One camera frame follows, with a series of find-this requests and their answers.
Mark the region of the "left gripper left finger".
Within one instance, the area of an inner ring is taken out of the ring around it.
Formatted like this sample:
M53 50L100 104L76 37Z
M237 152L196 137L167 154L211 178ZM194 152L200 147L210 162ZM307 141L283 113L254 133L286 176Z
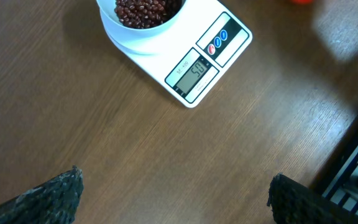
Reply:
M73 166L45 183L0 204L0 224L70 224L84 190L82 170Z

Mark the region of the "red adzuki beans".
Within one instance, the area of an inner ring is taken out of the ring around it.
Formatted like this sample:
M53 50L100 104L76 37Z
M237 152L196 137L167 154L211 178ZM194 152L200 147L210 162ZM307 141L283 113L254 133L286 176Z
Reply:
M182 0L116 0L114 12L119 22L133 29L149 29L164 24L181 9Z

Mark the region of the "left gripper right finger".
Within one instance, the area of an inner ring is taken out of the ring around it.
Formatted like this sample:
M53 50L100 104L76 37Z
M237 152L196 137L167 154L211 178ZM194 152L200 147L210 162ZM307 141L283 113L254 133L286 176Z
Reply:
M358 215L283 174L272 179L267 205L275 223L358 223Z

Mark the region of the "orange measuring scoop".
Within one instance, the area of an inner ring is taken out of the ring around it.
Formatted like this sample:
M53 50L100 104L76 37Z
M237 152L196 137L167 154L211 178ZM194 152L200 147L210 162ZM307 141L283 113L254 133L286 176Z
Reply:
M290 0L294 4L311 4L314 0Z

